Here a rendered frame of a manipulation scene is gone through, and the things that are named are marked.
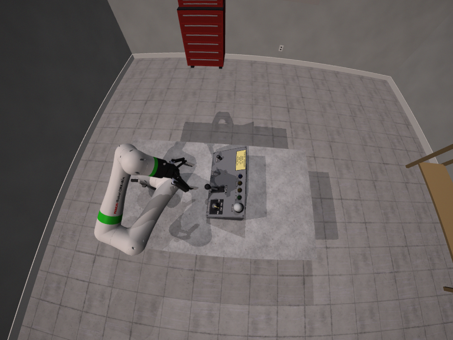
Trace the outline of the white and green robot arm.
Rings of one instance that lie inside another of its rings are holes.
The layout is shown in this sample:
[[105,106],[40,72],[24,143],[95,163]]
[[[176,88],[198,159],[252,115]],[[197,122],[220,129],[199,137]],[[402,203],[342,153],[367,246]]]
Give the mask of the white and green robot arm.
[[[138,255],[146,247],[152,230],[164,208],[179,189],[172,179],[165,178],[166,160],[149,156],[131,144],[121,144],[115,150],[109,184],[95,225],[95,237],[128,255]],[[129,228],[121,225],[125,196],[131,175],[142,187],[155,190],[147,206]]]

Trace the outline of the grey control console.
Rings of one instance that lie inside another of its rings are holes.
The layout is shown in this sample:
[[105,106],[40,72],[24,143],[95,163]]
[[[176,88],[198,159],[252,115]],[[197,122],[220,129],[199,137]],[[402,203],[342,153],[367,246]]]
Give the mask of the grey control console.
[[245,218],[247,147],[213,153],[206,218]]

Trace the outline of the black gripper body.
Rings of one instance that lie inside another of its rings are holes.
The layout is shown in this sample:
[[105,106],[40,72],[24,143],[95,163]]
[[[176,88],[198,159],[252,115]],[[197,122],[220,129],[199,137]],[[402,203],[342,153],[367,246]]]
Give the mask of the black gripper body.
[[180,173],[179,173],[179,169],[175,170],[175,167],[176,166],[174,164],[168,163],[168,171],[164,177],[176,179],[178,176],[175,174],[175,172],[177,171],[179,175],[180,175]]

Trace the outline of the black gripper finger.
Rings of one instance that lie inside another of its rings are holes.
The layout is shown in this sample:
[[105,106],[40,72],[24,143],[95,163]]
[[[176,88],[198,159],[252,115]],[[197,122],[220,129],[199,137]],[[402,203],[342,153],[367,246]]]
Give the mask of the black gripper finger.
[[169,162],[171,164],[174,164],[174,163],[177,163],[177,162],[181,162],[178,166],[175,167],[175,170],[178,169],[180,166],[182,166],[183,164],[186,165],[186,166],[190,166],[190,167],[193,167],[195,164],[192,164],[192,163],[189,163],[187,162],[187,160],[185,160],[185,158],[179,158],[179,159],[172,159],[170,160]]
[[194,186],[188,186],[187,183],[181,178],[181,176],[178,174],[178,172],[176,171],[175,174],[179,177],[179,178],[176,178],[176,179],[173,179],[172,178],[172,185],[175,185],[177,186],[178,188],[180,188],[182,191],[184,192],[187,192],[189,190],[196,190],[198,189],[198,187],[194,187]]

